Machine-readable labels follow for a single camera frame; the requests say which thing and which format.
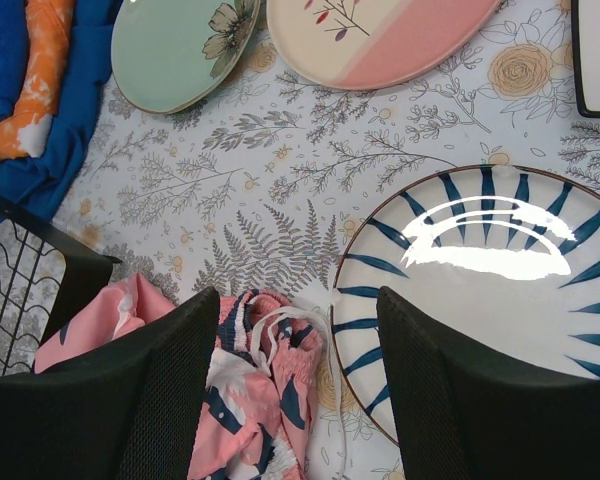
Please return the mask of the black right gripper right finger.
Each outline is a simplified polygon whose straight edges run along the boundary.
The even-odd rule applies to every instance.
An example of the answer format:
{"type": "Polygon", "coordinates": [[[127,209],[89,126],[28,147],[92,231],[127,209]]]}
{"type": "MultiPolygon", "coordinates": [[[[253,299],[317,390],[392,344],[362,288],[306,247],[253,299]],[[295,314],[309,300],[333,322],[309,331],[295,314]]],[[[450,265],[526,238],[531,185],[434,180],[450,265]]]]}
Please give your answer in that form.
{"type": "Polygon", "coordinates": [[[379,340],[410,479],[600,479],[600,365],[578,377],[515,359],[389,287],[379,340]]]}

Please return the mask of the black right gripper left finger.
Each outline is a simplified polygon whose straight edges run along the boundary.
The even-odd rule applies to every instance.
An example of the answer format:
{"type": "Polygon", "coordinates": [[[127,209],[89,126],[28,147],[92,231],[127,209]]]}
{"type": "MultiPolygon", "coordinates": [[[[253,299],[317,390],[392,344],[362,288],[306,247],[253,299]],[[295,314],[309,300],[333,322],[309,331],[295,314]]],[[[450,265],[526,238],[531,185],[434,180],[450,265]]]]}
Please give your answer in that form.
{"type": "Polygon", "coordinates": [[[220,309],[209,287],[46,371],[0,377],[0,479],[184,479],[220,309]]]}

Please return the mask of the blue striped white plate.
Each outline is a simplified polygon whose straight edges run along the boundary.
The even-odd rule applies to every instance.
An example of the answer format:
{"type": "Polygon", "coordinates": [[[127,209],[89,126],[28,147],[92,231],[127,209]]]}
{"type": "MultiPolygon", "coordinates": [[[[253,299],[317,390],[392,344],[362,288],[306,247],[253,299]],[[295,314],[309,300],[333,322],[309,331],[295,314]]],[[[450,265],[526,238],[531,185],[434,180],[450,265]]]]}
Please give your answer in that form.
{"type": "Polygon", "coordinates": [[[600,195],[537,169],[477,165],[424,178],[366,219],[338,267],[331,330],[354,397],[395,439],[382,287],[495,350],[600,378],[600,195]]]}

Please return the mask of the mint green flower plate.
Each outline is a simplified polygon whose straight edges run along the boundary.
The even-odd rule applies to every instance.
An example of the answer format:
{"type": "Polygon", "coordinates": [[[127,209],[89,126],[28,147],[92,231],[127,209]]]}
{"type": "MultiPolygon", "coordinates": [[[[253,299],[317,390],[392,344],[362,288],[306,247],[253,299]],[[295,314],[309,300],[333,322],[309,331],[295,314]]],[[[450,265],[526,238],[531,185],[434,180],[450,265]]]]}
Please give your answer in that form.
{"type": "Polygon", "coordinates": [[[111,41],[123,97],[154,114],[204,98],[233,70],[253,33],[259,1],[124,1],[111,41]]]}

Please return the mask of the cream and pink plate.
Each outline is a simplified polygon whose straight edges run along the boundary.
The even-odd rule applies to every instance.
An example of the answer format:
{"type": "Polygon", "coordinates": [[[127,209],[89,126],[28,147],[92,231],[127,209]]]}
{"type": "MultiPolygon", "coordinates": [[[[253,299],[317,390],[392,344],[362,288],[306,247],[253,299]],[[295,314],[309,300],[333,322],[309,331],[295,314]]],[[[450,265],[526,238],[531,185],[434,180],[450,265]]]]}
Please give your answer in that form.
{"type": "Polygon", "coordinates": [[[439,65],[497,6],[495,0],[272,0],[266,17],[275,48],[300,76],[330,88],[372,90],[439,65]]]}

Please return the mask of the white square black-rimmed plate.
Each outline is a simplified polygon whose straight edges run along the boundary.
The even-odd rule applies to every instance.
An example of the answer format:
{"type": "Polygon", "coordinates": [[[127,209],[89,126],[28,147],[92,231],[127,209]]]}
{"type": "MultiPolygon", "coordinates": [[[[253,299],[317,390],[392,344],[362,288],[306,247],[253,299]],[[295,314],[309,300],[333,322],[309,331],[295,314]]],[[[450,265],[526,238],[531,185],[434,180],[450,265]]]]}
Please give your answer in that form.
{"type": "Polygon", "coordinates": [[[577,108],[600,118],[600,0],[573,0],[571,29],[577,108]]]}

